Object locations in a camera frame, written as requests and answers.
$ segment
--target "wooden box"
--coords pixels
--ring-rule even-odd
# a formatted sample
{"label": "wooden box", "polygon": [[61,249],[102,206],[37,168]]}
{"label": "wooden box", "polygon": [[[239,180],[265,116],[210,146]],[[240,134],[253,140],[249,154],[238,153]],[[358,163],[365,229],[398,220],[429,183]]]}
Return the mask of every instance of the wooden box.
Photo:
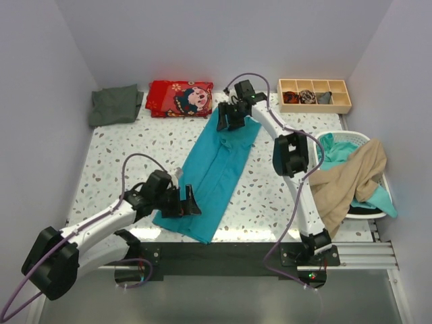
{"label": "wooden box", "polygon": [[[314,92],[317,98],[331,91],[330,104],[284,103],[285,91],[298,94],[304,89]],[[347,113],[351,109],[350,95],[343,80],[279,79],[277,93],[281,113]]]}

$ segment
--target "dark green fabric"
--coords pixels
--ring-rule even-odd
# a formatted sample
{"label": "dark green fabric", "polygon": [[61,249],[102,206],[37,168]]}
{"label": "dark green fabric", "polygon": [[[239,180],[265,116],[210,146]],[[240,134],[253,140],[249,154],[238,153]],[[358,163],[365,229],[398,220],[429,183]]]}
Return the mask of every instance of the dark green fabric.
{"label": "dark green fabric", "polygon": [[94,108],[88,116],[88,124],[96,127],[135,122],[143,96],[136,84],[93,91]]}

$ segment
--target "table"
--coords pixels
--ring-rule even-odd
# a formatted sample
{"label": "table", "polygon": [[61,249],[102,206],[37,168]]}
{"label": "table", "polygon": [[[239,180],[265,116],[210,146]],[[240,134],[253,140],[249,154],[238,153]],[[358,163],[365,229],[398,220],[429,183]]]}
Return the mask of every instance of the table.
{"label": "table", "polygon": [[[226,98],[222,92],[213,93],[213,107]],[[279,111],[275,93],[271,94],[270,102]],[[281,116],[293,128],[311,134],[342,129],[337,114],[282,113]],[[119,196],[122,163],[132,153],[146,153],[168,171],[181,167],[207,121],[197,117],[151,118],[143,103],[135,123],[96,128],[67,223],[73,225],[91,217]],[[312,143],[309,141],[308,145],[313,164]],[[291,217],[294,201],[273,169],[272,153],[273,141],[261,128],[213,242],[275,242],[280,237]],[[126,188],[145,181],[156,168],[148,159],[132,158],[126,168]],[[127,229],[142,242],[195,242],[153,225],[152,220],[150,215]],[[299,241],[294,220],[283,242]],[[373,242],[368,221],[346,219],[333,241]]]}

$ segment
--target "brown towel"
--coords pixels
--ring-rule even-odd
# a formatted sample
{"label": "brown towel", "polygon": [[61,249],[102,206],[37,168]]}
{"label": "brown towel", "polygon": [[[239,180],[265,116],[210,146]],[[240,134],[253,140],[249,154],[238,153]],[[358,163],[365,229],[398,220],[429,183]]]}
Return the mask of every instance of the brown towel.
{"label": "brown towel", "polygon": [[310,175],[318,213],[331,237],[336,235],[354,195],[361,203],[372,197],[386,162],[382,143],[372,139],[353,152],[344,164]]}

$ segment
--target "red cloth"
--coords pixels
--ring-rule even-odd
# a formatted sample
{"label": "red cloth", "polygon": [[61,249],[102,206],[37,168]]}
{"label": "red cloth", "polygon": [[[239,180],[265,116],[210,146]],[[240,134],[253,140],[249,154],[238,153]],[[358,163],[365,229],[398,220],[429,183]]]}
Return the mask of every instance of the red cloth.
{"label": "red cloth", "polygon": [[157,80],[150,84],[151,117],[204,117],[211,113],[211,82]]}

